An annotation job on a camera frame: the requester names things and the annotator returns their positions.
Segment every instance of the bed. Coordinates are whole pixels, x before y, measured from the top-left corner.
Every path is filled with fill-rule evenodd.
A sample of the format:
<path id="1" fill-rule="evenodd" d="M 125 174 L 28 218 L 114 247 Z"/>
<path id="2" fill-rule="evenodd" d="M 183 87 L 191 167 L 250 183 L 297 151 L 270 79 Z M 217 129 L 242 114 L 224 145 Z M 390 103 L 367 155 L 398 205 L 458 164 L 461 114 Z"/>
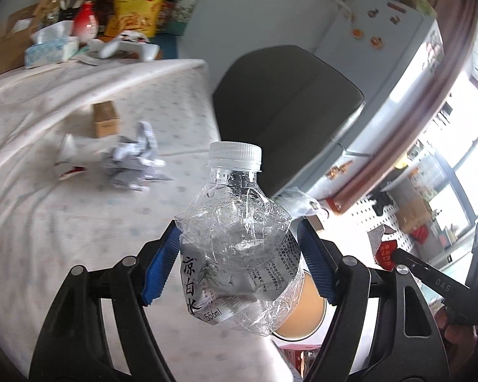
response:
<path id="1" fill-rule="evenodd" d="M 121 135 L 134 138 L 140 120 L 152 124 L 173 181 L 151 183 L 148 192 L 110 186 L 99 159 L 117 137 L 93 138 L 91 108 L 106 100 L 115 103 Z M 53 166 L 66 133 L 88 170 L 60 182 Z M 0 346 L 24 375 L 69 269 L 111 267 L 157 239 L 207 181 L 208 147 L 218 139 L 201 60 L 70 62 L 0 76 Z M 269 338 L 187 313 L 179 266 L 146 308 L 175 378 L 292 380 Z M 127 372 L 110 301 L 103 313 L 113 364 Z"/>

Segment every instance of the bottle neck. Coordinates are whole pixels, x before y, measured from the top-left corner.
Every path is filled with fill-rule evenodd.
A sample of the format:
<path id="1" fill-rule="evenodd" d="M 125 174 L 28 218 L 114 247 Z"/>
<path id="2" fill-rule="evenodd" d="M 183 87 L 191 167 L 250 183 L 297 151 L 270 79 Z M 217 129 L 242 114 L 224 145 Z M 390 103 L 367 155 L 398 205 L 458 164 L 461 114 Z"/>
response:
<path id="1" fill-rule="evenodd" d="M 258 187 L 256 171 L 212 168 L 209 181 L 213 184 L 227 185 L 235 188 Z"/>

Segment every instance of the gray chair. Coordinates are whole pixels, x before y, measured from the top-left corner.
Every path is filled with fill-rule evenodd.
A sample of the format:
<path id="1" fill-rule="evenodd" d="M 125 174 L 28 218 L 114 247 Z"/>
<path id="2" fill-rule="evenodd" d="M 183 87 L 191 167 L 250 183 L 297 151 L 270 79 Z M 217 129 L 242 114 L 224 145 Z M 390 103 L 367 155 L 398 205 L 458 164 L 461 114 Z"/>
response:
<path id="1" fill-rule="evenodd" d="M 340 72 L 297 46 L 244 55 L 213 95 L 221 139 L 262 148 L 258 184 L 270 197 L 306 168 L 318 167 L 324 151 L 355 122 L 364 99 Z"/>

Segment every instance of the refrigerator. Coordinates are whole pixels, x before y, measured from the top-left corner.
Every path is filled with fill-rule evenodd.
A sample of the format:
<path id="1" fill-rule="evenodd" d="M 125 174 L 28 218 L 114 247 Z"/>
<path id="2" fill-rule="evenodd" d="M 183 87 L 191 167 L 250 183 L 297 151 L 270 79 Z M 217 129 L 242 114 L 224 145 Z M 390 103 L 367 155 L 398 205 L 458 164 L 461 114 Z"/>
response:
<path id="1" fill-rule="evenodd" d="M 426 89 L 443 58 L 435 18 L 395 0 L 344 0 L 314 54 L 364 94 L 355 122 L 289 186 L 333 197 L 370 161 Z"/>

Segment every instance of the game controller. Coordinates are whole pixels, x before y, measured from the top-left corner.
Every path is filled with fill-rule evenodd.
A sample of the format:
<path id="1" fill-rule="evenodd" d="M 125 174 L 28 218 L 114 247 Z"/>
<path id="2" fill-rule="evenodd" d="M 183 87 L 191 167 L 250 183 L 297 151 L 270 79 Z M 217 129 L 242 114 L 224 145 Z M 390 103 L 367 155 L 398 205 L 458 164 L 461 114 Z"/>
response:
<path id="1" fill-rule="evenodd" d="M 148 42 L 149 40 L 144 34 L 126 30 L 105 43 L 99 49 L 98 56 L 101 59 L 107 59 L 117 51 L 125 51 L 138 53 L 141 61 L 153 61 L 159 53 L 159 46 Z"/>

